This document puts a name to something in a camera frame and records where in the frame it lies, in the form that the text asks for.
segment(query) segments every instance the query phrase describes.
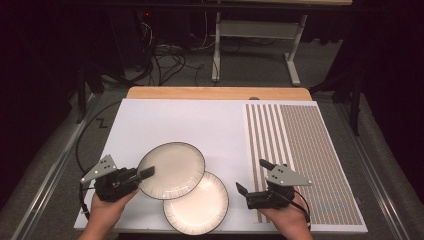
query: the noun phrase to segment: table leg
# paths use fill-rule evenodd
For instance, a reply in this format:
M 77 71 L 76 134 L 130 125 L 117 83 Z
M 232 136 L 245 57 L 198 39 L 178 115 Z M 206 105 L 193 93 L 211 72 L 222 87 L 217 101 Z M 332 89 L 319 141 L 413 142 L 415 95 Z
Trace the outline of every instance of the table leg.
M 219 73 L 221 68 L 221 53 L 220 53 L 220 39 L 221 39 L 221 13 L 216 13 L 216 26 L 215 26 L 215 51 L 213 54 L 212 66 L 212 82 L 219 81 Z
M 296 71 L 296 67 L 294 65 L 293 59 L 294 59 L 294 55 L 296 54 L 297 48 L 299 46 L 300 38 L 302 37 L 302 34 L 303 34 L 303 29 L 305 29 L 305 23 L 307 18 L 308 18 L 308 15 L 302 15 L 302 17 L 300 18 L 299 27 L 297 28 L 296 36 L 293 39 L 293 47 L 291 49 L 291 52 L 285 54 L 285 60 L 286 60 L 287 68 L 289 70 L 290 79 L 294 86 L 300 86 L 300 80 L 299 80 L 299 76 L 297 75 L 297 71 Z

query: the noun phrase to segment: wrist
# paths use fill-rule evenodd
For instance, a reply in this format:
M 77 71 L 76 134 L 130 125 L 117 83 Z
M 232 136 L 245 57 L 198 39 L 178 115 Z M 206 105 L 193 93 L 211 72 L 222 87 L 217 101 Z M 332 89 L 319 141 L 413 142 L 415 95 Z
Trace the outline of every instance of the wrist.
M 104 226 L 98 226 L 93 222 L 88 222 L 84 229 L 84 232 L 79 237 L 79 240 L 104 240 L 107 239 L 113 228 L 105 228 Z
M 312 234 L 309 229 L 306 228 L 295 228 L 291 231 L 286 231 L 282 234 L 287 240 L 312 240 Z

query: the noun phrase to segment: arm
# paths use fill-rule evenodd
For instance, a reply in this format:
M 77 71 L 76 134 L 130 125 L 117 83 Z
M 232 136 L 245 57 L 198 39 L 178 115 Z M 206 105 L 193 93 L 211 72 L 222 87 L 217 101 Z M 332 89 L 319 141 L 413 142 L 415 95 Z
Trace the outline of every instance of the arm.
M 293 202 L 304 207 L 304 203 L 299 195 L 295 194 Z M 312 235 L 308 229 L 304 212 L 295 206 L 289 204 L 281 209 L 258 209 L 263 215 L 268 217 L 275 225 L 277 230 L 287 240 L 311 240 Z
M 91 201 L 90 219 L 88 220 L 84 232 L 79 237 L 79 240 L 106 239 L 121 217 L 125 205 L 137 194 L 137 192 L 138 190 L 133 191 L 113 203 L 101 201 L 95 193 Z

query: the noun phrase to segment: black curtain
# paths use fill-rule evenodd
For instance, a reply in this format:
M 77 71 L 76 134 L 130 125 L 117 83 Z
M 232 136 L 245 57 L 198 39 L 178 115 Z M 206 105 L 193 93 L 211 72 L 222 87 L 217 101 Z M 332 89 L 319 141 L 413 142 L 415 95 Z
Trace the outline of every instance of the black curtain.
M 0 3 L 1 208 L 71 109 L 75 58 L 62 20 L 52 2 Z
M 419 1 L 380 4 L 384 13 L 355 18 L 327 80 L 349 72 L 361 77 L 362 92 L 386 142 L 424 202 L 424 15 Z M 332 89 L 343 87 L 345 80 Z

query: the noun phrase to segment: ceramic plate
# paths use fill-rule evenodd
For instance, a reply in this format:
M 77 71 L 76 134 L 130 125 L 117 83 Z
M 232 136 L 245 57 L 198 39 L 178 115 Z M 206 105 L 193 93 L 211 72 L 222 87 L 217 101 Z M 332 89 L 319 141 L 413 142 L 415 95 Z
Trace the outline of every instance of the ceramic plate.
M 188 235 L 208 233 L 218 227 L 227 214 L 227 190 L 219 178 L 205 172 L 193 191 L 177 199 L 164 200 L 163 209 L 177 231 Z
M 193 190 L 205 172 L 205 159 L 194 146 L 172 142 L 160 145 L 144 156 L 138 172 L 151 166 L 155 174 L 143 180 L 139 187 L 148 196 L 174 199 Z

